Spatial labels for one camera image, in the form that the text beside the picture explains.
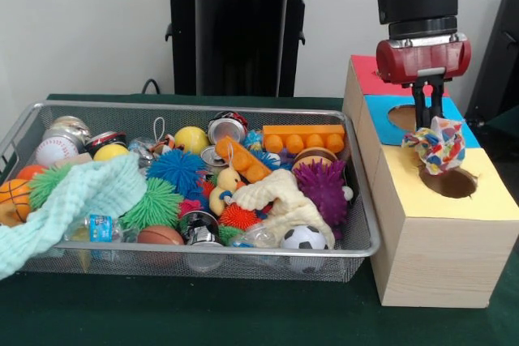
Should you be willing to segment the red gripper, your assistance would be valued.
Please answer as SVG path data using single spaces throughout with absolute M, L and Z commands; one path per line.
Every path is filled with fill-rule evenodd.
M 423 91 L 432 86 L 430 119 L 443 117 L 444 80 L 462 76 L 468 69 L 472 47 L 462 33 L 381 41 L 376 48 L 380 78 L 386 83 L 410 84 L 414 98 L 416 128 L 428 127 L 428 107 Z

